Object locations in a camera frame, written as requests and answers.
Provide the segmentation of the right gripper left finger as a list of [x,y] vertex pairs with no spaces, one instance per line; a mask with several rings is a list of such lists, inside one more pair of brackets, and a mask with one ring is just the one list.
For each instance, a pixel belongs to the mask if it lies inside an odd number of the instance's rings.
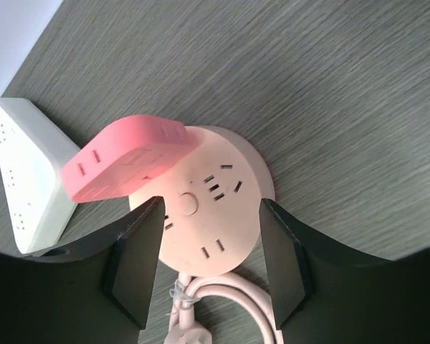
[[39,257],[0,252],[0,343],[137,343],[163,235],[154,196]]

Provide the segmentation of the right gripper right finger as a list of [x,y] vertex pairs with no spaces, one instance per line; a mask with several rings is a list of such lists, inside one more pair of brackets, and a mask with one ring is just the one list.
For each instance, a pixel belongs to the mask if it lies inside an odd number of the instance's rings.
[[430,343],[430,247],[397,260],[353,249],[263,199],[275,324],[286,343]]

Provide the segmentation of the pink round socket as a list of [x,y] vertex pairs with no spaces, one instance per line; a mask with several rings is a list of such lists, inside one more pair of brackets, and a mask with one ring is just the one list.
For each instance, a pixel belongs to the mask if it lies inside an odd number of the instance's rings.
[[263,157],[246,139],[214,125],[189,126],[196,149],[128,198],[165,202],[159,259],[193,277],[232,271],[259,240],[259,204],[274,199]]

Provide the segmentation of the pink plug adapter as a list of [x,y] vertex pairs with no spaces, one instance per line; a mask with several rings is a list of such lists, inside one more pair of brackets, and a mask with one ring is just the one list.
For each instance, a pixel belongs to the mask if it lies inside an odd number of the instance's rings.
[[103,128],[61,170],[75,203],[129,196],[197,146],[176,120],[130,115]]

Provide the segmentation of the white triangular socket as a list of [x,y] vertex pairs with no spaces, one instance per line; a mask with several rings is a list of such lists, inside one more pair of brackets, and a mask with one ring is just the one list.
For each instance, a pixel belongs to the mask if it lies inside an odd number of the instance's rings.
[[77,204],[61,170],[79,147],[30,100],[0,97],[0,171],[22,254],[55,245]]

